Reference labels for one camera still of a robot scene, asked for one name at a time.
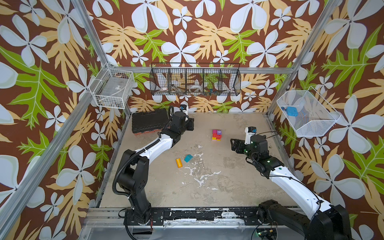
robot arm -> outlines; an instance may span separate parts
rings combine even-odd
[[[256,135],[255,127],[245,129],[244,140],[231,139],[232,150],[245,154],[263,176],[281,187],[303,210],[305,215],[269,200],[258,208],[260,223],[277,222],[305,236],[308,240],[351,240],[348,212],[340,205],[332,206],[308,189],[284,164],[269,156],[266,136]]]
[[[112,183],[112,190],[115,194],[128,197],[136,222],[146,223],[151,213],[151,204],[144,191],[148,181],[149,165],[160,154],[173,147],[185,131],[193,129],[194,119],[188,117],[188,106],[181,105],[180,112],[175,112],[170,116],[158,138],[141,149],[136,151],[128,149],[123,153]],[[124,192],[116,189],[117,183]]]

black cable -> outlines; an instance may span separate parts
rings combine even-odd
[[[124,208],[124,209],[121,209],[120,211],[119,211],[119,213],[118,213],[118,216],[119,216],[119,218],[124,218],[124,216],[122,217],[122,216],[120,216],[120,213],[121,213],[121,211],[123,211],[123,210],[126,210],[126,208]]]
[[[260,225],[261,225],[261,223],[260,223],[254,230],[253,230],[252,235],[251,235],[251,240],[252,240],[252,238],[253,238],[253,234],[255,233],[256,229],[257,229],[258,227],[260,227]]]
[[[132,234],[133,234],[133,228],[132,228],[132,234],[131,234],[131,232],[129,231],[127,220],[128,220],[128,211],[125,210],[125,215],[124,215],[124,226],[125,226],[125,230],[127,231],[128,236],[129,236],[132,240],[137,240],[137,239],[134,238],[133,235],[132,235]]]
[[[278,132],[278,131],[269,131],[269,132]],[[267,133],[267,132],[261,132],[261,133],[258,133],[256,135],[260,135],[260,134],[263,134],[263,133]]]
[[[274,136],[277,136],[278,134],[275,134],[275,135],[272,135],[272,136],[269,136],[269,137],[266,137],[265,139],[267,139],[267,138],[270,138],[270,137],[274,137]]]
[[[317,196],[317,194],[316,194],[314,191],[312,191],[311,189],[309,189],[309,188],[308,188],[304,183],[302,183],[301,181],[296,180],[296,179],[294,179],[293,177],[289,177],[289,176],[269,175],[269,177],[286,177],[286,178],[289,178],[289,179],[291,179],[291,180],[295,180],[296,182],[299,182],[301,185],[305,186],[309,191],[311,191],[311,192],[313,193],[313,195],[317,198],[317,202],[316,202],[316,203],[319,204],[319,207],[317,208],[317,210],[316,210],[315,213],[317,213],[317,212],[320,210],[320,208],[321,208],[321,203],[322,203],[323,201],[319,199],[319,197]],[[313,216],[312,216],[312,218],[311,218],[311,220],[310,220],[310,225],[311,225],[311,222],[312,222],[312,220],[313,220],[313,218],[314,218],[314,216],[315,216],[315,213],[313,214]]]
[[[117,184],[117,181],[118,181],[118,178],[120,177],[120,174],[123,172],[123,170],[140,154],[142,154],[143,152],[145,152],[146,150],[150,149],[151,147],[153,147],[154,145],[156,145],[158,142],[160,142],[160,139],[158,138],[156,141],[154,141],[153,143],[151,143],[150,145],[148,145],[146,148],[138,151],[137,153],[134,153],[132,156],[129,157],[129,159],[123,164],[123,166],[121,166],[121,168],[117,171],[116,175],[115,175],[115,178],[113,179],[113,182],[112,182],[112,191],[114,194],[117,194],[117,195],[125,195],[127,197],[129,197],[130,195],[128,195],[128,193],[126,192],[120,192],[120,191],[117,191],[116,189],[116,184]]]

white wire basket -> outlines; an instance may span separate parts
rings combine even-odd
[[[313,87],[308,90],[287,91],[277,100],[277,104],[281,109],[296,108],[297,116],[289,116],[284,110],[282,112],[298,137],[324,136],[341,117]]]
[[[105,108],[124,109],[134,84],[133,72],[118,69],[108,69],[99,78],[92,96],[97,106]]]

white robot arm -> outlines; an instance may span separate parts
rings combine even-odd
[[[256,134],[255,127],[245,128],[245,140],[231,139],[232,150],[245,154],[246,160],[261,175],[280,186],[305,215],[281,206],[273,200],[259,204],[260,223],[277,222],[295,230],[308,240],[351,240],[349,215],[344,207],[318,196],[298,180],[284,164],[269,155],[266,136]]]

aluminum frame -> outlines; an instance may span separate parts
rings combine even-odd
[[[273,99],[271,106],[267,111],[268,116],[271,113],[273,113],[274,109],[277,106],[277,99],[281,97],[282,94],[284,94],[287,86],[296,76],[296,73],[302,64],[305,55],[309,52],[313,43],[317,39],[320,31],[324,28],[325,24],[327,23],[327,20],[332,15],[334,8],[338,4],[338,1],[339,0],[329,0],[328,4],[322,11],[319,19],[317,20],[315,26],[313,27],[303,48],[301,49],[299,56],[297,57],[297,60],[293,64],[292,68],[240,68],[240,73],[251,73],[251,74],[256,74],[256,73],[265,73],[265,74],[283,74],[284,73],[285,74],[286,73],[286,74],[289,74],[289,76],[283,82],[280,90],[277,92],[275,98]],[[111,65],[108,63],[106,59],[105,52],[103,51],[102,44],[97,35],[96,29],[94,28],[93,23],[88,18],[87,10],[85,8],[84,3],[82,2],[82,0],[71,0],[71,2],[74,5],[74,7],[79,11],[79,15],[84,23],[84,28],[89,36],[91,43],[95,48],[96,54],[101,60],[101,65],[105,66],[106,68],[110,68]],[[151,68],[149,67],[119,67],[119,68],[127,69],[134,73],[149,73],[151,70]],[[41,160],[39,164],[35,165],[32,168],[31,172],[26,176],[24,184],[20,185],[20,187],[18,188],[18,191],[16,191],[14,194],[12,194],[9,197],[9,201],[7,202],[7,207],[5,207],[2,210],[2,214],[0,215],[0,239],[5,239],[7,237],[10,229],[13,227],[17,218],[25,208],[30,197],[33,195],[37,186],[40,184],[41,180],[47,173],[48,169],[51,167],[52,162],[55,161],[60,150],[64,146],[65,142],[62,141],[62,139],[69,138],[74,127],[82,117],[84,111],[88,108],[91,100],[92,100],[91,93],[86,93],[84,97],[81,99],[81,101],[79,101],[78,105],[75,107],[72,114],[65,121],[60,131],[51,141],[47,149],[44,151],[43,155],[40,157]],[[270,125],[270,128],[274,129],[273,124],[270,122],[269,119],[267,120],[267,122]]]
[[[132,71],[134,73],[150,73],[151,67],[116,67],[112,66],[114,68],[118,68],[121,70],[128,70]],[[293,68],[246,68],[246,67],[239,67],[238,68],[240,73],[250,73],[250,74],[257,74],[257,73],[264,73],[264,74],[292,74]]]
[[[109,161],[109,168],[104,173],[104,179],[101,182],[99,193],[96,196],[96,200],[95,200],[95,206],[96,207],[100,206],[101,198],[103,197],[105,188],[107,187],[107,183],[108,183],[109,177],[111,175],[113,165],[114,165],[114,163],[116,161],[116,158],[118,156],[120,145],[121,145],[121,142],[122,142],[122,140],[124,138],[124,134],[125,134],[125,131],[126,131],[127,127],[128,127],[128,123],[129,123],[129,119],[130,118],[131,118],[131,114],[129,114],[129,115],[126,114],[126,120],[125,120],[123,128],[121,129],[121,136],[120,136],[120,138],[118,140],[117,147],[113,150],[113,154],[112,154],[111,160]]]
[[[240,209],[246,207],[204,207],[204,210],[220,210],[232,212],[231,209]],[[290,210],[293,210],[297,213],[304,214],[303,210],[299,207],[287,207]],[[179,207],[179,208],[170,208],[171,210],[200,210],[201,208],[194,207]],[[119,211],[122,208],[90,208],[88,210],[87,216],[84,220],[82,228],[124,228],[124,218],[118,216]],[[152,226],[153,228],[254,228],[255,225],[245,225],[244,220],[240,218],[216,218],[218,221],[178,221],[178,220],[165,220],[164,224],[161,226]],[[129,225],[130,228],[151,228],[150,225]],[[278,225],[278,227],[287,228],[285,225]]]
[[[15,224],[17,218],[25,208],[29,199],[34,194],[36,188],[45,177],[49,168],[57,159],[61,149],[64,147],[66,140],[68,139],[76,127],[77,123],[87,110],[92,95],[90,92],[86,94],[79,101],[77,106],[74,108],[68,119],[64,122],[56,136],[48,145],[47,149],[41,155],[39,162],[31,169],[29,174],[25,177],[24,181],[18,187],[5,203],[6,206],[3,208],[0,214],[0,239],[5,239]]]
[[[91,41],[91,44],[95,49],[96,55],[99,57],[101,61],[101,65],[106,66],[106,68],[109,68],[109,62],[103,50],[103,46],[96,32],[95,26],[93,25],[92,21],[88,17],[87,9],[85,7],[83,0],[71,0],[71,2],[75,7],[75,9],[78,10],[79,16],[84,24],[85,32],[87,33],[89,40]]]
[[[276,93],[273,101],[271,102],[271,106],[267,110],[268,116],[272,114],[275,108],[277,107],[277,99],[279,99],[286,92],[286,89],[289,86],[289,84],[296,78],[297,72],[303,63],[305,56],[311,50],[313,44],[319,37],[320,32],[324,29],[325,24],[333,14],[334,9],[337,7],[337,4],[339,3],[339,1],[340,0],[329,0],[324,10],[321,12],[319,18],[317,19],[315,25],[312,28],[310,35],[305,41],[304,46],[302,47],[299,55],[296,58],[296,61],[292,66],[292,69],[293,69],[292,74],[290,74],[288,77],[285,78],[279,91]]]

